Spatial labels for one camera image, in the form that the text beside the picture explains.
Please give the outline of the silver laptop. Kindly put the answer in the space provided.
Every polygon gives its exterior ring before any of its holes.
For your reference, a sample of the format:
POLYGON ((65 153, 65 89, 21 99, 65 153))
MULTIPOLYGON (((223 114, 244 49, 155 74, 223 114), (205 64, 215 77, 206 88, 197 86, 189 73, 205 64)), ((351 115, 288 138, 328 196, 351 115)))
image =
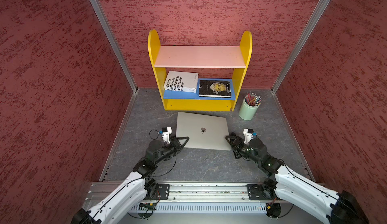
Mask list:
POLYGON ((177 114, 176 137, 188 137, 187 148, 231 150, 226 118, 194 113, 177 114))

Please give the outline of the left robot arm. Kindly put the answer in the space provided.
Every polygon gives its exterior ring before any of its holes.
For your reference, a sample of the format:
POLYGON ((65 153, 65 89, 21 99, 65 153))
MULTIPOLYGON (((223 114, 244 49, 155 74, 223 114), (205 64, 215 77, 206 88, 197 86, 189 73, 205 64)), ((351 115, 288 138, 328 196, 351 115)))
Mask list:
POLYGON ((158 164, 182 151, 189 137, 171 136, 168 141, 152 140, 145 156, 135 165, 114 191, 89 210, 80 209, 73 216, 72 224, 117 224, 135 205, 145 198, 154 197, 156 181, 154 172, 158 164))

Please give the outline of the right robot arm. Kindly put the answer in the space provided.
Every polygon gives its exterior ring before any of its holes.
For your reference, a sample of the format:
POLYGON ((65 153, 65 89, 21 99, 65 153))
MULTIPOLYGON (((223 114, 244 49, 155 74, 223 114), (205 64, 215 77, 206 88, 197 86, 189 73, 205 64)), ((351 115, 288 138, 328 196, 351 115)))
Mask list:
POLYGON ((227 136, 236 159, 254 162, 268 175, 263 183, 267 197, 287 201, 324 224, 368 224, 369 220, 356 198, 347 191, 338 193, 296 173, 282 159, 271 156, 267 147, 248 129, 244 138, 227 136))

